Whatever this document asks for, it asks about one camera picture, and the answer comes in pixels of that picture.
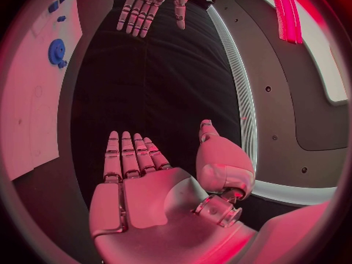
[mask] gray wall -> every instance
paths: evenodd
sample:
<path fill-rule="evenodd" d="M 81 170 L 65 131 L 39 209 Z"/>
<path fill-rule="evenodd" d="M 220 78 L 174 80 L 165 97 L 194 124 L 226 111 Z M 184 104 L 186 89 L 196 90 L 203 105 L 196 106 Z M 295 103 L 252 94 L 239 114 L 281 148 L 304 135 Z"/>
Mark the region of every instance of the gray wall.
<path fill-rule="evenodd" d="M 307 49 L 279 39 L 276 12 L 266 2 L 216 0 L 214 7 L 232 34 L 251 84 L 257 179 L 295 187 L 336 186 L 346 154 L 347 106 L 328 103 Z"/>
<path fill-rule="evenodd" d="M 44 233 L 80 263 L 100 263 L 100 257 L 90 238 L 89 212 L 72 161 L 71 105 L 84 54 L 113 1 L 77 0 L 83 36 L 67 67 L 60 94 L 57 116 L 60 157 L 13 181 L 27 210 Z"/>

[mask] pink light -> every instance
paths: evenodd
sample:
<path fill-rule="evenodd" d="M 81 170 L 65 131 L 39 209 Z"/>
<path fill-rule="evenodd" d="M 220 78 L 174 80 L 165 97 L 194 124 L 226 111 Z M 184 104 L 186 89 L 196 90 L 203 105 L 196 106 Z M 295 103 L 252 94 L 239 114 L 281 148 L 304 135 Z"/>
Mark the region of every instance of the pink light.
<path fill-rule="evenodd" d="M 279 37 L 290 43 L 302 43 L 299 15 L 295 0 L 274 0 Z"/>

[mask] robotic arm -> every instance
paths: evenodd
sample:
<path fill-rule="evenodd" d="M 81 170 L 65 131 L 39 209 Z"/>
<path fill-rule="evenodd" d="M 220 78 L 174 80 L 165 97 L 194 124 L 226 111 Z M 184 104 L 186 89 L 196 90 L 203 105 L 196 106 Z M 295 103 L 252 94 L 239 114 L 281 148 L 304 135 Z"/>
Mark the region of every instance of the robotic arm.
<path fill-rule="evenodd" d="M 117 30 L 122 30 L 128 15 L 130 15 L 126 32 L 132 32 L 133 36 L 140 34 L 140 36 L 144 38 L 158 11 L 158 7 L 164 1 L 165 0 L 126 0 L 117 23 Z M 186 2 L 187 0 L 174 0 L 176 23 L 181 29 L 185 29 Z"/>
<path fill-rule="evenodd" d="M 90 232 L 104 261 L 224 263 L 236 256 L 256 233 L 238 221 L 242 209 L 233 205 L 253 188 L 249 157 L 204 120 L 198 183 L 149 138 L 133 139 L 122 134 L 120 154 L 119 135 L 111 132 L 104 183 L 90 206 Z"/>

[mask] dark cloth background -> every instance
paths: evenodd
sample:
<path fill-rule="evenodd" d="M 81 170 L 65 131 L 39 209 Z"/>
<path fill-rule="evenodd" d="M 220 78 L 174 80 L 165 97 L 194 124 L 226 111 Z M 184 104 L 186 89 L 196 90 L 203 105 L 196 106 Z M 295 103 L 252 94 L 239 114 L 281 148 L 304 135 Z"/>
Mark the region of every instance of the dark cloth background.
<path fill-rule="evenodd" d="M 220 135 L 241 145 L 235 85 L 207 12 L 187 3 L 186 29 L 166 0 L 146 38 L 116 31 L 125 0 L 96 32 L 84 57 L 72 109 L 72 151 L 87 205 L 102 182 L 111 131 L 149 137 L 168 158 L 195 175 L 199 124 L 211 119 Z"/>

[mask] red light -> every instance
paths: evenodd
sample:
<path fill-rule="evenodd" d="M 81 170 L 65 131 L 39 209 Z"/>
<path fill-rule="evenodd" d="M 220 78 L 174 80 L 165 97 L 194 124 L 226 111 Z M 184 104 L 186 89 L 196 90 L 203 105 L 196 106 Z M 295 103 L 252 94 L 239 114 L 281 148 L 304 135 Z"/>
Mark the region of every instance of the red light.
<path fill-rule="evenodd" d="M 302 43 L 299 15 L 295 0 L 274 0 L 279 23 L 279 37 L 290 43 Z"/>

